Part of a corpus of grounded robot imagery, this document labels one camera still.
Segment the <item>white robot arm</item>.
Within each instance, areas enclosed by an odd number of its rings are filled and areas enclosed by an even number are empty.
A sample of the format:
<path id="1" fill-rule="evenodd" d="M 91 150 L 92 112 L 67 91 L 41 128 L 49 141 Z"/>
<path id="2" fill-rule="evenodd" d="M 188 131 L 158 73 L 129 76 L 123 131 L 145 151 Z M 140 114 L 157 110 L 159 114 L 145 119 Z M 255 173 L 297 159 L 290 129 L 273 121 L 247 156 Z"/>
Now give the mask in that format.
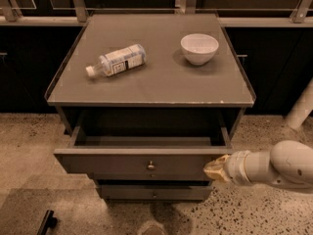
<path id="1" fill-rule="evenodd" d="M 213 180 L 238 186 L 267 184 L 286 190 L 313 188 L 313 149 L 282 141 L 267 152 L 238 151 L 207 163 L 203 172 Z"/>

